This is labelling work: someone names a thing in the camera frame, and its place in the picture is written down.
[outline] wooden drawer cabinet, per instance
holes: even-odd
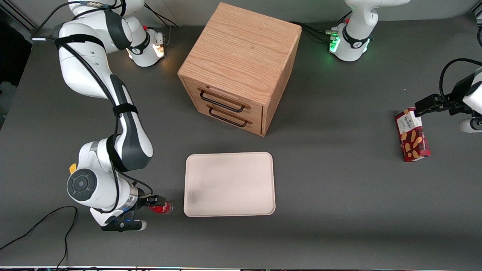
[[[220,3],[178,71],[196,109],[265,136],[301,27]]]

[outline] gray tabletop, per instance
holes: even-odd
[[[320,24],[328,27],[332,24]],[[170,215],[137,213],[140,232],[103,232],[88,208],[69,236],[76,266],[285,269],[482,269],[480,134],[459,131],[468,117],[423,117],[432,157],[404,163],[394,116],[438,91],[453,58],[481,59],[473,15],[380,22],[367,53],[344,63],[303,35],[290,81],[263,138],[198,113],[176,72],[202,31],[172,32],[167,57],[137,67],[110,54],[129,88],[154,157],[132,172],[174,203]],[[472,73],[454,64],[446,89]],[[35,44],[0,131],[0,243],[51,210],[75,204],[68,167],[86,142],[108,137],[106,100],[63,82],[53,44]],[[266,217],[189,218],[182,211],[186,158],[194,153],[268,151],[276,211]],[[2,265],[56,265],[72,210],[0,252]]]

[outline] drawer handle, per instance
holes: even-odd
[[[211,99],[208,99],[208,98],[204,97],[203,94],[204,94],[204,90],[201,90],[201,94],[199,94],[199,96],[201,96],[201,99],[205,100],[206,102],[210,102],[210,103],[213,103],[213,104],[215,104],[215,105],[217,105],[217,106],[220,106],[220,107],[222,107],[222,108],[224,108],[224,109],[231,110],[231,111],[236,112],[236,113],[239,113],[239,112],[241,112],[241,111],[244,109],[244,105],[241,105],[241,108],[240,108],[240,109],[235,109],[235,108],[232,108],[232,107],[229,107],[229,106],[225,106],[225,105],[223,105],[223,104],[220,104],[220,103],[218,103],[218,102],[216,102],[216,101],[213,101],[213,100],[211,100]]]
[[[211,115],[211,116],[213,116],[213,117],[215,117],[215,118],[217,118],[217,119],[220,119],[220,120],[222,120],[222,121],[225,121],[225,122],[227,122],[227,123],[230,123],[230,124],[232,124],[232,125],[235,125],[235,126],[237,126],[237,127],[243,128],[243,127],[246,126],[246,124],[248,124],[248,121],[244,121],[243,124],[239,124],[239,123],[230,121],[230,120],[225,119],[225,118],[223,118],[223,117],[221,117],[221,116],[214,115],[212,111],[213,111],[213,108],[212,108],[212,107],[209,107],[209,115]]]

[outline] wall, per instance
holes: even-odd
[[[66,0],[11,0],[35,23],[44,18]],[[220,0],[146,0],[154,10],[179,25],[205,25]],[[336,21],[349,11],[342,0],[223,0],[235,6],[266,14],[275,18],[299,22]],[[443,19],[466,13],[477,0],[412,0],[406,5],[381,8],[380,20]],[[135,13],[144,25],[160,26],[157,18],[147,9]],[[68,7],[59,10],[46,24],[46,28],[70,20]]]

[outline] green led light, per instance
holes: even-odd
[[[336,49],[338,48],[338,44],[340,44],[340,38],[336,37],[336,39],[332,41],[332,44],[330,45],[330,51],[332,53],[336,52]]]
[[[365,49],[363,49],[363,52],[366,52],[366,48],[368,48],[368,44],[370,43],[370,39],[366,41]]]

